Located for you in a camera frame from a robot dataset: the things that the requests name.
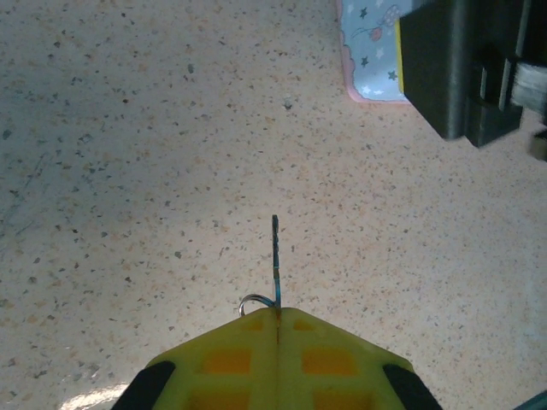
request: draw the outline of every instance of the terrazzo floor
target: terrazzo floor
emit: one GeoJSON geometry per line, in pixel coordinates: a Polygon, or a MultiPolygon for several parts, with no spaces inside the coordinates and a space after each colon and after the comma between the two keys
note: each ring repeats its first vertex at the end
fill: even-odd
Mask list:
{"type": "Polygon", "coordinates": [[[271,290],[447,409],[547,386],[538,117],[476,150],[344,90],[331,0],[0,3],[0,408],[103,409],[271,290]]]}

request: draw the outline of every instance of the blue patterned fabric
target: blue patterned fabric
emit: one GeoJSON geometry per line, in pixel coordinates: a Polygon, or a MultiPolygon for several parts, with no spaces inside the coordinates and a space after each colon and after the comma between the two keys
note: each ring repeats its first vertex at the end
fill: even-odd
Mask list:
{"type": "Polygon", "coordinates": [[[395,22],[411,10],[412,0],[342,0],[340,26],[361,97],[406,101],[398,86],[395,22]]]}

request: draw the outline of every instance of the black plastic object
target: black plastic object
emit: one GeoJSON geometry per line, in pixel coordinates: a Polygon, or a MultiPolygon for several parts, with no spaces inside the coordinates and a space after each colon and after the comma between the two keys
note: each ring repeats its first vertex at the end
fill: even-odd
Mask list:
{"type": "Polygon", "coordinates": [[[385,365],[384,373],[406,410],[442,410],[417,374],[397,365],[385,365]]]}
{"type": "Polygon", "coordinates": [[[538,160],[547,161],[547,130],[532,138],[530,155],[538,160]]]}
{"type": "Polygon", "coordinates": [[[545,410],[547,408],[547,390],[536,395],[526,403],[521,404],[515,410],[545,410]]]}
{"type": "Polygon", "coordinates": [[[401,21],[404,94],[444,139],[481,147],[518,129],[518,61],[547,44],[545,0],[436,0],[401,21]]]}
{"type": "Polygon", "coordinates": [[[174,363],[162,361],[141,370],[112,410],[152,410],[174,369],[174,363]]]}

